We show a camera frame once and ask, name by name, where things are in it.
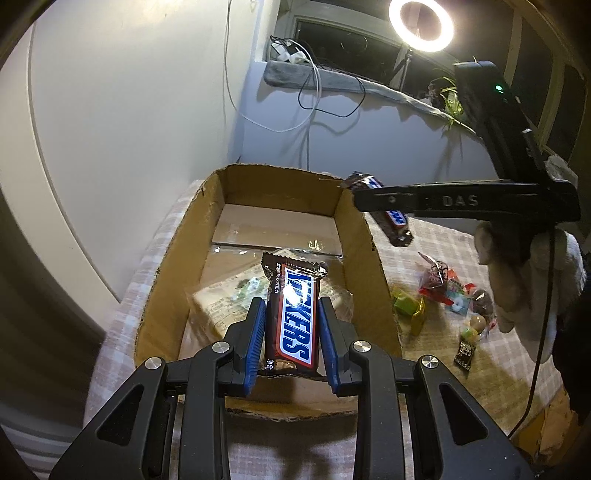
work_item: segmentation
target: gray plush window sill cover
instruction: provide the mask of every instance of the gray plush window sill cover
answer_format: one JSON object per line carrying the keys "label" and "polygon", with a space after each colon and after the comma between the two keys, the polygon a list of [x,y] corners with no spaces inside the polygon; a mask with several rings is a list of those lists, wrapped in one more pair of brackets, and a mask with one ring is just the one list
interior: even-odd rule
{"label": "gray plush window sill cover", "polygon": [[[359,93],[359,82],[356,78],[340,73],[332,72],[330,70],[320,69],[320,78],[322,80],[322,90],[329,92],[347,92],[347,93]],[[307,65],[296,65],[293,63],[287,63],[282,61],[268,61],[263,74],[265,83],[278,88],[287,88],[299,90],[302,84],[306,81],[310,74],[310,67]],[[448,123],[451,116],[441,110],[422,103],[405,93],[397,92],[392,90],[385,85],[379,83],[370,82],[369,80],[359,79],[367,95],[374,95],[386,100],[390,103],[396,103],[397,105],[406,105],[421,113],[427,115],[436,116],[441,118],[445,123]],[[304,87],[305,90],[316,90],[313,79],[309,79]],[[476,132],[468,127],[467,125],[456,123],[456,127],[466,129],[467,133],[477,137]]]}

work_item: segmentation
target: black candy wrapper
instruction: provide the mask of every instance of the black candy wrapper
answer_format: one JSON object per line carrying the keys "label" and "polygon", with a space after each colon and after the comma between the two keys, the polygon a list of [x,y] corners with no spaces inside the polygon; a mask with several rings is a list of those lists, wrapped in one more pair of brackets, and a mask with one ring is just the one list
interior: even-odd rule
{"label": "black candy wrapper", "polygon": [[[373,175],[359,171],[351,174],[344,182],[343,187],[349,190],[378,189],[384,185]],[[371,212],[370,215],[386,234],[390,243],[395,247],[407,247],[414,237],[408,229],[408,218],[398,210],[388,212]]]}
{"label": "black candy wrapper", "polygon": [[261,375],[319,377],[317,304],[323,264],[263,253],[269,279]]}
{"label": "black candy wrapper", "polygon": [[457,354],[453,361],[460,365],[464,370],[470,371],[472,364],[472,357],[476,348],[464,340],[460,340],[460,346],[457,349]]}

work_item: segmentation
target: white glove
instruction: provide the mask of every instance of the white glove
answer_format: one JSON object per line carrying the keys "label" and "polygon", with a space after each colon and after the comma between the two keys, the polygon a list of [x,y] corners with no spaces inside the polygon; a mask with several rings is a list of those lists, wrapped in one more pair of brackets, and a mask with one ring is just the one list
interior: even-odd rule
{"label": "white glove", "polygon": [[[586,281],[583,259],[575,238],[560,229],[554,230],[554,237],[554,281],[542,363],[552,353],[557,315],[562,314],[579,297]],[[494,238],[489,222],[482,222],[476,228],[474,242],[479,263],[488,266],[499,330],[508,333],[515,328],[519,341],[535,361],[548,290],[549,232],[533,238],[530,258],[524,263],[510,260],[515,258],[514,252],[506,251],[507,246],[500,246]]]}

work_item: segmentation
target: gloved hand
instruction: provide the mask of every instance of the gloved hand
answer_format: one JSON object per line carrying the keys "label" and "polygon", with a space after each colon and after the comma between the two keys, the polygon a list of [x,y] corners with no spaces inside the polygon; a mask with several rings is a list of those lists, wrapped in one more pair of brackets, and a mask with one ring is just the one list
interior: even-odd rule
{"label": "gloved hand", "polygon": [[[550,316],[541,361],[552,353],[557,315],[580,296],[586,281],[583,260],[575,238],[554,230],[556,249]],[[482,222],[475,232],[479,263],[488,266],[499,330],[513,328],[535,361],[546,307],[550,233],[536,233],[521,225]]]}

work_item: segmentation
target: triangular cutout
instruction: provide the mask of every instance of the triangular cutout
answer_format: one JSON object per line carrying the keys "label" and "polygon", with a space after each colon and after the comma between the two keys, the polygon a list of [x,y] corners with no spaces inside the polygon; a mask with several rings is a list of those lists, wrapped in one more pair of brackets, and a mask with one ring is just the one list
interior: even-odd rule
{"label": "triangular cutout", "polygon": [[488,435],[486,428],[458,394],[446,384],[440,385],[439,390],[455,444],[465,445],[485,439]]}
{"label": "triangular cutout", "polygon": [[138,385],[127,394],[100,426],[96,433],[99,440],[115,443],[122,447],[129,444],[143,393],[143,385]]}

